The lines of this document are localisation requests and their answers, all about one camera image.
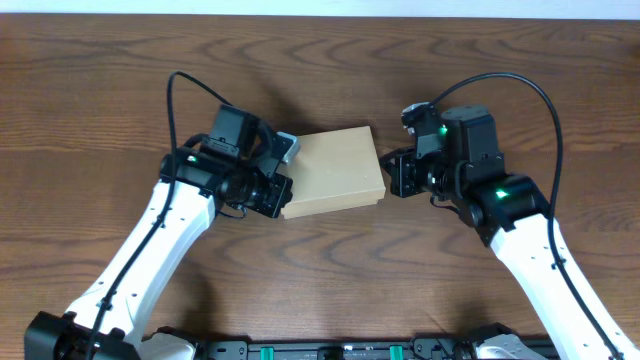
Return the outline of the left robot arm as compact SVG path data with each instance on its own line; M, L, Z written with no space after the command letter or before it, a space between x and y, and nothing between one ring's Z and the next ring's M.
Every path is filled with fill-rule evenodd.
M97 280L61 316L44 311L24 334L27 359L197 359L195 340L144 334L182 259L221 209L279 216L292 179L278 173L300 150L296 136L222 105L210 132L189 138L161 163L149 203Z

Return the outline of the cardboard box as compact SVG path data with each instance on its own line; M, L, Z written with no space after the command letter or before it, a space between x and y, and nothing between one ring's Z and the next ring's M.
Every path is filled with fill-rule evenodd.
M281 173L293 180L286 219L375 205L386 186L368 126L304 135Z

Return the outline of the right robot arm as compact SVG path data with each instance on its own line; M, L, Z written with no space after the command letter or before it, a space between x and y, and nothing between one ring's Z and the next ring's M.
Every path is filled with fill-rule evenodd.
M639 349L616 324L564 241L534 181L505 170L494 118L484 106L403 110L415 143L380 159L392 194L428 192L453 211L507 267L562 359L636 359Z

